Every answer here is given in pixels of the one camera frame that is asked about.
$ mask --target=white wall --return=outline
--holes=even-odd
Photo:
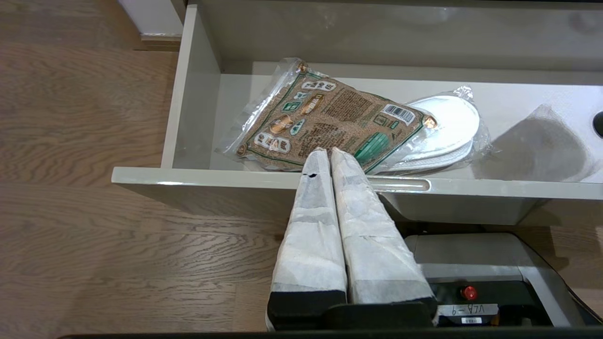
[[[119,0],[141,34],[182,35],[182,21],[170,0]]]

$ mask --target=label sticker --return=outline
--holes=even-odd
[[[438,313],[446,317],[462,317],[464,315],[496,315],[497,303],[474,303],[468,305],[440,305]]]
[[[297,92],[294,96],[293,99],[297,100],[297,99],[303,99],[305,97],[308,96],[309,93],[306,92]]]
[[[324,100],[324,94],[317,93],[315,94],[308,102],[303,106],[301,110],[301,115],[308,115],[312,113],[312,111],[320,106],[320,104]]]
[[[362,147],[354,154],[358,163],[362,165],[368,161],[374,159],[378,154],[383,152],[383,149],[386,148],[389,144],[389,140],[387,139],[387,135],[383,133],[375,133],[373,134]]]
[[[403,109],[402,107],[398,107],[392,104],[385,105],[385,107],[381,110],[381,113],[385,113],[389,116],[393,116],[398,120],[401,120],[406,124],[406,126],[410,125],[410,123],[415,120],[414,113],[407,109]]]
[[[291,151],[291,143],[285,138],[275,138],[268,133],[261,132],[254,139],[256,145],[262,146],[271,151],[280,153],[289,153]]]
[[[463,324],[481,324],[482,318],[480,318],[480,317],[461,318],[461,323],[463,323]]]
[[[373,118],[373,122],[379,126],[385,126],[390,120],[380,114],[377,114]]]
[[[299,120],[298,122],[295,123],[295,125],[293,125],[293,127],[291,127],[291,129],[289,130],[289,133],[291,135],[296,135],[297,133],[299,133],[299,131],[302,129],[301,127],[303,126],[303,124],[306,122],[305,119]]]
[[[334,90],[336,87],[337,87],[337,85],[335,83],[330,83],[328,81],[315,81],[315,82],[306,81],[301,86],[302,89],[318,89],[318,90],[323,90],[325,92],[330,92],[330,91]]]
[[[288,103],[286,103],[283,106],[282,111],[283,112],[293,112],[295,111],[298,107],[300,107],[300,105],[302,104],[301,101],[290,101]]]
[[[241,146],[239,146],[239,148],[236,150],[236,155],[238,155],[239,157],[242,157],[245,155],[245,152],[247,152],[247,144],[242,144]]]
[[[270,132],[279,134],[293,126],[293,120],[287,114],[280,116],[278,119],[270,123]]]

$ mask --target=plastic bag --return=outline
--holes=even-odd
[[[267,170],[299,171],[316,147],[338,147],[368,172],[394,152],[409,154],[436,126],[421,109],[358,91],[290,58],[216,151]]]
[[[473,102],[470,86],[406,103],[429,112],[438,125],[410,153],[393,153],[370,174],[406,175],[465,167],[492,150],[490,134]]]

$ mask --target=baseboard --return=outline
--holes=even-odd
[[[140,41],[147,51],[178,52],[181,35],[166,36],[164,34],[141,34]]]

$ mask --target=wooden floor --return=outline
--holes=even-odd
[[[262,331],[285,220],[110,184],[114,166],[159,166],[177,60],[121,40],[96,1],[0,0],[0,338]],[[603,211],[575,210],[516,230],[603,313]]]

